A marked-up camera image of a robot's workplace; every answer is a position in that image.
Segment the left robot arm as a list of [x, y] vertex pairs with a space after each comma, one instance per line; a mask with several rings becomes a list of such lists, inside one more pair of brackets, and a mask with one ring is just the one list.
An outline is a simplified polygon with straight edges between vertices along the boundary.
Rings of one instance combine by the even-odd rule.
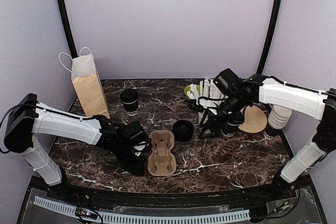
[[108, 150], [124, 171], [144, 174], [145, 158], [141, 153], [148, 145], [148, 136], [138, 121], [125, 125], [104, 115], [85, 117], [68, 113], [39, 102], [36, 94], [29, 93], [4, 114], [1, 122], [7, 123], [6, 150], [1, 152], [22, 156], [63, 201], [74, 197], [74, 189], [66, 183], [65, 172], [39, 143], [38, 134], [70, 138]]

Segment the brown pulp cup carrier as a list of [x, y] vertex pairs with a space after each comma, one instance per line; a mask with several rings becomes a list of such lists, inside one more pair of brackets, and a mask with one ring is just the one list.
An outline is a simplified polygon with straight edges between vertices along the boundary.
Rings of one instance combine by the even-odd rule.
[[171, 153], [174, 147], [174, 134], [168, 130], [150, 133], [152, 153], [148, 157], [148, 172], [156, 177], [168, 177], [176, 171], [176, 159]]

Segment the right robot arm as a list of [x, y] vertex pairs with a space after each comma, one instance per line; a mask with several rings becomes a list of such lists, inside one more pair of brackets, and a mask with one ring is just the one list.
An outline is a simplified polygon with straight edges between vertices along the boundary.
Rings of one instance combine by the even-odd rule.
[[231, 69], [223, 70], [212, 84], [222, 95], [197, 98], [197, 104], [210, 110], [202, 118], [200, 139], [220, 136], [225, 130], [236, 128], [244, 121], [243, 109], [254, 103], [273, 106], [268, 117], [268, 127], [272, 130], [283, 129], [293, 111], [319, 121], [314, 136], [274, 177], [268, 187], [271, 199], [280, 199], [287, 193], [288, 184], [335, 150], [335, 89], [308, 89], [262, 74], [242, 79]]

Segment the stack of black lids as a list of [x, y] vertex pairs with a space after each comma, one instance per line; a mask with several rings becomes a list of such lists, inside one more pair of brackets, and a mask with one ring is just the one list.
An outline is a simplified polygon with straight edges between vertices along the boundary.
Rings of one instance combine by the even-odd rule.
[[194, 125], [187, 120], [178, 120], [173, 124], [173, 134], [178, 142], [187, 142], [192, 139]]

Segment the stack of paper cups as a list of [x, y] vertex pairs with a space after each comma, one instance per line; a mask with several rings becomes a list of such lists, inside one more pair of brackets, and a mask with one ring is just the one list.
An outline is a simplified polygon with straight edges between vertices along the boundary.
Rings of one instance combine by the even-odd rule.
[[274, 105], [268, 117], [268, 122], [264, 130], [264, 137], [272, 139], [280, 133], [287, 125], [292, 110], [282, 106]]

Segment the brown paper bag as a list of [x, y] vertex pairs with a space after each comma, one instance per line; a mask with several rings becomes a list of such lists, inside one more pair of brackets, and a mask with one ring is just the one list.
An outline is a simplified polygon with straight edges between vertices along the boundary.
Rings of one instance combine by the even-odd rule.
[[103, 115], [110, 118], [94, 56], [90, 48], [83, 47], [79, 57], [71, 58], [71, 80], [81, 107], [87, 117]]

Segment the single black lid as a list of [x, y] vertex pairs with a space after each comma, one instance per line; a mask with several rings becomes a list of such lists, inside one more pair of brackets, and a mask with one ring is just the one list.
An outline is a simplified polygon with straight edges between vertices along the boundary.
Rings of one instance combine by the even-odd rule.
[[139, 98], [139, 94], [135, 89], [125, 89], [120, 94], [122, 103], [132, 103]]

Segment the black paper coffee cup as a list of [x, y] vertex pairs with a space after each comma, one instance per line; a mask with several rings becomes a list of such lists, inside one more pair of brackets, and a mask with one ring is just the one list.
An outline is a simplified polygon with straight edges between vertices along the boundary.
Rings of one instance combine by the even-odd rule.
[[122, 103], [124, 106], [124, 109], [127, 112], [128, 116], [135, 116], [138, 113], [138, 109], [139, 109], [139, 103], [138, 101], [134, 101], [132, 103]]

